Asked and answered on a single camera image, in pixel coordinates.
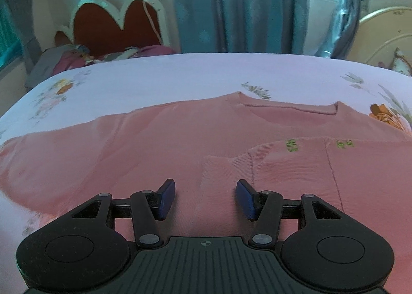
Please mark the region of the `pink knit sweater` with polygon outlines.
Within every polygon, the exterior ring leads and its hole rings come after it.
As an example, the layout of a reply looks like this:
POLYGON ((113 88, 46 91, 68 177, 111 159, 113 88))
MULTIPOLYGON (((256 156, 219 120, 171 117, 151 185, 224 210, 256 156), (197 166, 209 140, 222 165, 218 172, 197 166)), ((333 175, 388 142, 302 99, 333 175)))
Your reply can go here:
POLYGON ((251 231, 238 180, 285 198, 316 194, 384 236, 395 252, 386 283, 411 292, 411 137, 384 106, 276 103, 240 92, 107 115, 12 138, 1 146, 1 190, 47 223, 96 194, 126 198, 177 185, 164 235, 251 231))

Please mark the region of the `pile of clothes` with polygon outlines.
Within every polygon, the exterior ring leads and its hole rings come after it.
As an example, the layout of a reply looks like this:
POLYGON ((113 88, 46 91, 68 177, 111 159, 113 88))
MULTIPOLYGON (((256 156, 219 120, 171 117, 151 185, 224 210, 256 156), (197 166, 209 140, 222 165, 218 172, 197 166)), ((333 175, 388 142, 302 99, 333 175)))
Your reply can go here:
POLYGON ((173 49, 154 45, 144 48, 128 47, 124 51, 93 56, 84 45, 66 44, 45 50, 38 62, 27 76, 25 87, 28 91, 35 88, 48 78, 71 69, 82 68, 91 64, 127 60, 139 57, 153 57, 160 55, 173 55, 173 49))

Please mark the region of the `floral white bed sheet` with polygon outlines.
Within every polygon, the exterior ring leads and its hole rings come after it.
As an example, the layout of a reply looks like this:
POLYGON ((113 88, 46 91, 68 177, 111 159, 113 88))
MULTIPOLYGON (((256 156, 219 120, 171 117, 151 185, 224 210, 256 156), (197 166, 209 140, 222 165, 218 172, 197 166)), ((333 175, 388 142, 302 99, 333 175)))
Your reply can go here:
MULTIPOLYGON (((12 138, 84 124, 107 115, 236 92, 253 99, 305 106, 342 102, 365 115, 373 106, 384 106, 394 126, 411 137, 410 76, 320 57, 199 53, 104 62, 54 75, 1 118, 1 146, 12 138)), ((157 191, 162 184, 154 190, 139 191, 157 191)), ((236 187, 235 200, 239 205, 236 187)), ((174 201, 166 218, 156 223, 163 245, 139 250, 120 276, 87 293, 303 293, 279 288, 279 277, 271 265, 274 255, 248 246, 254 223, 240 205, 252 225, 246 234, 164 235, 161 229, 172 214, 174 201)), ((9 199, 1 190, 2 293, 43 293, 26 285, 16 253, 25 238, 60 216, 42 223, 42 214, 9 199)), ((391 293, 386 283, 382 293, 391 293)))

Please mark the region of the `patterned pillow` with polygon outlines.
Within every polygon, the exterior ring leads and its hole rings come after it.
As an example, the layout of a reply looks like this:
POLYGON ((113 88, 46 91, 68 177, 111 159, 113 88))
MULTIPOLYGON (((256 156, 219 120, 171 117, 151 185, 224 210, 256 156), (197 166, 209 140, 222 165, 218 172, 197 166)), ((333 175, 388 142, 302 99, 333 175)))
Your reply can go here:
POLYGON ((391 70, 406 76, 411 76, 411 64, 399 48, 396 48, 394 51, 394 59, 392 61, 391 70))

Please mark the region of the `cream round headboard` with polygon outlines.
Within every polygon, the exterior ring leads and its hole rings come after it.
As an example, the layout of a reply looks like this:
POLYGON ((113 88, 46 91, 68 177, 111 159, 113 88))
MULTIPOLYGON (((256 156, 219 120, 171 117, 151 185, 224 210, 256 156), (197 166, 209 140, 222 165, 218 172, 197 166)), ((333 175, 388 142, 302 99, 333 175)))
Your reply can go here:
POLYGON ((411 62, 411 8, 392 6, 360 20, 348 61, 372 66, 392 66, 396 51, 411 62))

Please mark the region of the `grey curtain at left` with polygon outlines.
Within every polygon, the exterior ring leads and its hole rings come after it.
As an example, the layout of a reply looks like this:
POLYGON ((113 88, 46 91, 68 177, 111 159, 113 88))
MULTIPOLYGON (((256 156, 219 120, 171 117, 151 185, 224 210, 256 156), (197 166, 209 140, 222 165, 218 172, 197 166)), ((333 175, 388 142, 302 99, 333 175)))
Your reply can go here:
POLYGON ((41 48, 34 32, 33 0, 4 0, 17 30, 27 73, 37 63, 41 48))

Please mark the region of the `red heart-shaped headboard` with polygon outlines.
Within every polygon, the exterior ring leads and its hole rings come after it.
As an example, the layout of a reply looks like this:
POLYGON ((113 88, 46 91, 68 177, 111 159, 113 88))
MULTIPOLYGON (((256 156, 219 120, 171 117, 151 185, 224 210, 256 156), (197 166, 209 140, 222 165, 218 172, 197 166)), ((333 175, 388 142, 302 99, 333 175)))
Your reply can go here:
POLYGON ((170 47, 164 6, 159 0, 125 0, 118 8, 108 0, 80 0, 68 25, 57 28, 55 46, 80 44, 93 56, 126 48, 170 47))

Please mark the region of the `teal blue curtain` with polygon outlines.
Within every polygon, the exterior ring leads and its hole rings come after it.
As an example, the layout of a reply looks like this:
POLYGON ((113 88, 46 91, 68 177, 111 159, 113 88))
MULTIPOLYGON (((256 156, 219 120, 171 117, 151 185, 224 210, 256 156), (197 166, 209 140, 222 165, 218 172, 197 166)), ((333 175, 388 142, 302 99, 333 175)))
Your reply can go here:
POLYGON ((183 53, 301 55, 309 0, 174 0, 183 53))

